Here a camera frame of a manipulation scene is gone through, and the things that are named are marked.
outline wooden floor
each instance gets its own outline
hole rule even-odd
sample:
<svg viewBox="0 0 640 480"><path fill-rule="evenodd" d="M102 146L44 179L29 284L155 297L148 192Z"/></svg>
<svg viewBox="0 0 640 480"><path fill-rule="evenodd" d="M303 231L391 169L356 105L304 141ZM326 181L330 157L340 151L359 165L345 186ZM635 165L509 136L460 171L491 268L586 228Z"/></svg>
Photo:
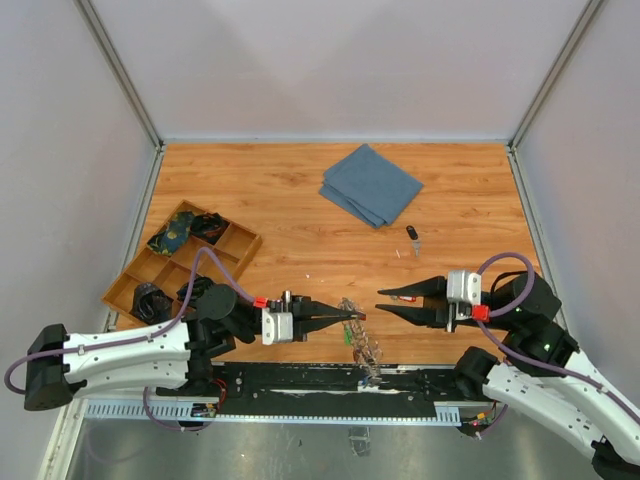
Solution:
<svg viewBox="0 0 640 480"><path fill-rule="evenodd" d="M476 269L506 250L535 253L502 145L375 144L425 187L391 227L365 225L318 194L323 172L356 144L170 145L141 245L182 199L245 225L264 238L240 283L258 296L294 294L337 304L346 296L367 313L367 330L390 363L455 363L470 345L495 350L474 328L455 334L418 328L386 312L376 293L455 268ZM420 234L420 257L405 231ZM485 275L519 267L504 261ZM350 362L343 327L307 343L238 344L224 357L242 361Z"/></svg>

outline white wall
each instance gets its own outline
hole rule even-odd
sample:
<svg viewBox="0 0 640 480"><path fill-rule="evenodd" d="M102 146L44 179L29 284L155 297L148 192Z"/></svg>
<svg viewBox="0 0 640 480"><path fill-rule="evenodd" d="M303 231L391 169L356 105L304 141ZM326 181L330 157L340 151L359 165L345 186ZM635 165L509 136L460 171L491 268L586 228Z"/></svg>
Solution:
<svg viewBox="0 0 640 480"><path fill-rule="evenodd" d="M507 139L586 0L94 0L167 138Z"/></svg>
<svg viewBox="0 0 640 480"><path fill-rule="evenodd" d="M153 149L70 0L0 16L0 370L47 324L95 331ZM15 381L24 384L24 369ZM57 411L0 388L0 477L35 478Z"/></svg>
<svg viewBox="0 0 640 480"><path fill-rule="evenodd" d="M520 148L571 332L640 405L640 2L609 1Z"/></svg>

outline wooden compartment box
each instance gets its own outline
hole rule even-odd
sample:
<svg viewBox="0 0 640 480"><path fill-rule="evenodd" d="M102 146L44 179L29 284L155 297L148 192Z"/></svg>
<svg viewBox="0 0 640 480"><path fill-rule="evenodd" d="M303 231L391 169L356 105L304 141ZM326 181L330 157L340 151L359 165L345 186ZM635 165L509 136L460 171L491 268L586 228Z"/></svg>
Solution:
<svg viewBox="0 0 640 480"><path fill-rule="evenodd" d="M193 212L195 215L207 213L203 208L183 200L155 233L165 230L176 213L185 211ZM240 278L260 248L262 238L233 220L224 216L222 218L229 223L229 226L215 245L189 236L187 242L170 257L155 253L146 246L136 254L124 272L102 297L104 303L120 314L117 324L118 330L147 326L129 313L133 305L133 292L141 283L151 282L162 289L173 300L172 310L173 314L176 314L181 306L177 300L176 292L189 281L196 252L203 246L213 249L235 280ZM227 283L208 255L200 258L197 273L211 278L216 283Z"/></svg>

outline metal floor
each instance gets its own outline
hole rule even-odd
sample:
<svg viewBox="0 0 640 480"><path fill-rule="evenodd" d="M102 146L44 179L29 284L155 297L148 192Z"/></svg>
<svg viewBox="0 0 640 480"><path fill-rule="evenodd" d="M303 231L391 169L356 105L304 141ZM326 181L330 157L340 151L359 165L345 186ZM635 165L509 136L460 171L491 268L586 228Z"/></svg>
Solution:
<svg viewBox="0 0 640 480"><path fill-rule="evenodd" d="M149 421L85 421L68 480L596 480L590 460L515 412L482 442L450 427L217 423L175 433ZM93 457L88 454L93 449ZM118 464L97 461L131 456Z"/></svg>

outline blue cloth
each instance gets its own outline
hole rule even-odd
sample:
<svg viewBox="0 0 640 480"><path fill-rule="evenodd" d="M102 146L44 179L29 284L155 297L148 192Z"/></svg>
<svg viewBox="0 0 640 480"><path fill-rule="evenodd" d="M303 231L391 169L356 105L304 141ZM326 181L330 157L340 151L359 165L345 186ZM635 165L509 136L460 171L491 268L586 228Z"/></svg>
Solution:
<svg viewBox="0 0 640 480"><path fill-rule="evenodd" d="M379 228L391 225L423 186L365 144L324 172L320 195Z"/></svg>

